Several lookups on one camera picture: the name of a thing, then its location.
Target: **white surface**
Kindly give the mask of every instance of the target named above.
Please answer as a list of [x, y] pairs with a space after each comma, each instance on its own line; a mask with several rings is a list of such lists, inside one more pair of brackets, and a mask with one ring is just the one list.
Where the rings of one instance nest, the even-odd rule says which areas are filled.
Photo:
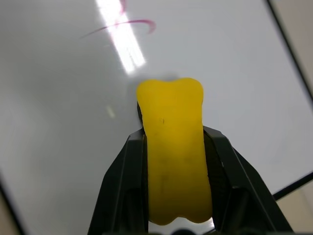
[[0, 166], [32, 234], [87, 233], [148, 78], [199, 80], [203, 124], [271, 192], [312, 171], [313, 113], [263, 1], [132, 0], [128, 19], [153, 20], [152, 34], [132, 24], [134, 37], [124, 25], [80, 39], [113, 21], [107, 1], [0, 3]]

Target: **black frame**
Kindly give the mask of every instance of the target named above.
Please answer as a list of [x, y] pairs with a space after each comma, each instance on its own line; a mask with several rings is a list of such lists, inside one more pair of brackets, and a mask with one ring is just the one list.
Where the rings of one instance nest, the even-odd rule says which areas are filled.
[[4, 183], [0, 178], [0, 196], [3, 198], [3, 202], [7, 208], [7, 213], [9, 214], [9, 216], [11, 217], [12, 223], [13, 225], [16, 227], [16, 231], [20, 234], [20, 235], [25, 235], [25, 229], [23, 229], [22, 223], [20, 221], [20, 219], [17, 216], [16, 210], [14, 209], [8, 193], [5, 191], [4, 189]]
[[[272, 15], [274, 24], [276, 24], [277, 26], [277, 30], [280, 32], [281, 37], [283, 41], [285, 42], [286, 50], [289, 52], [291, 60], [294, 63], [295, 69], [299, 75], [298, 77], [300, 79], [300, 83], [304, 86], [306, 90], [306, 93], [307, 93], [306, 95], [308, 97], [309, 103], [313, 111], [313, 92], [309, 87], [307, 75], [305, 74], [304, 70], [301, 68], [300, 63], [298, 62], [298, 58], [294, 52], [292, 43], [290, 39], [288, 38], [288, 35], [286, 33], [286, 30], [283, 24], [279, 21], [278, 13], [276, 12], [275, 7], [273, 6], [272, 2], [273, 0], [266, 0], [268, 10], [270, 11], [270, 14]], [[301, 179], [297, 180], [296, 182], [292, 183], [291, 185], [288, 185], [285, 188], [279, 190], [273, 195], [273, 197], [275, 198], [275, 200], [279, 200], [280, 198], [286, 196], [287, 194], [293, 192], [294, 190], [304, 186], [306, 183], [310, 182], [311, 180], [313, 180], [313, 171], [309, 173], [308, 175], [302, 177]]]

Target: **yellow sponge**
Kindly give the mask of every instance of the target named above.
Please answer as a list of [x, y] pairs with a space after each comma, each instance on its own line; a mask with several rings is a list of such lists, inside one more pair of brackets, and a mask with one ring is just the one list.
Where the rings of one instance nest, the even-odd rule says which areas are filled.
[[203, 88], [192, 78], [148, 80], [137, 88], [148, 148], [150, 221], [212, 216], [202, 126]]

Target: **red marker line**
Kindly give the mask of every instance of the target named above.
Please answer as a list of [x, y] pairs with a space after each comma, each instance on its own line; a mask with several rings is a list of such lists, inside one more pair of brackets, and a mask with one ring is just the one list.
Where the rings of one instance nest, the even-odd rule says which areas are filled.
[[148, 31], [148, 34], [152, 33], [155, 29], [156, 29], [156, 23], [154, 21], [151, 21], [151, 20], [132, 20], [132, 21], [125, 21], [125, 22], [119, 22], [119, 23], [115, 23], [115, 24], [112, 24], [112, 25], [109, 25], [109, 26], [104, 26], [102, 28], [99, 28], [99, 29], [96, 29], [95, 31], [93, 32], [90, 32], [82, 37], [80, 37], [80, 39], [83, 39], [91, 34], [94, 34], [94, 33], [97, 33], [97, 32], [100, 32], [104, 29], [107, 29], [107, 28], [110, 28], [110, 27], [114, 27], [114, 26], [118, 26], [120, 24], [134, 24], [134, 23], [144, 23], [144, 24], [147, 24], [149, 26], [149, 31]]

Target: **yellow foam block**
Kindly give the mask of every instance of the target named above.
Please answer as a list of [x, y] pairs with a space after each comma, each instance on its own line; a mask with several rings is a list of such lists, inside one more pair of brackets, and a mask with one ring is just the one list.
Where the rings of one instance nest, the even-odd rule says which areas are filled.
[[203, 88], [192, 78], [148, 80], [137, 88], [147, 136], [150, 221], [212, 216], [202, 126]]

